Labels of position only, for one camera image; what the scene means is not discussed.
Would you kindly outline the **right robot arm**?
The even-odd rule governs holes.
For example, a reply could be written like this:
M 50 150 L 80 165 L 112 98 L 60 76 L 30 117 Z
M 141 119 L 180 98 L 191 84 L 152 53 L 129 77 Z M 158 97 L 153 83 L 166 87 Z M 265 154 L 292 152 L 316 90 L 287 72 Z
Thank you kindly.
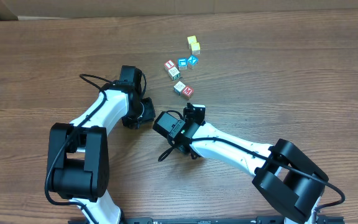
M 256 143 L 224 133 L 204 120 L 205 107 L 188 103 L 179 117 L 163 111 L 153 129 L 172 151 L 192 159 L 216 159 L 252 177 L 252 184 L 268 203 L 285 217 L 285 223 L 312 223 L 327 175 L 292 142 L 279 139 L 274 145 Z

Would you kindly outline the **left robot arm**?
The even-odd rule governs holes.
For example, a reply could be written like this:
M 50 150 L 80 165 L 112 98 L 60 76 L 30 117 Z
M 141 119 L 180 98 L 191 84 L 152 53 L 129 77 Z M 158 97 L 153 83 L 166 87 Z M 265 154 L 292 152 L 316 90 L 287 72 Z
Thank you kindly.
M 51 127 L 44 194 L 52 205 L 78 207 L 86 223 L 120 224 L 126 222 L 124 213 L 107 190 L 108 135 L 118 121 L 139 129 L 154 120 L 155 110 L 137 67 L 124 65 L 117 80 L 104 82 L 80 117 Z

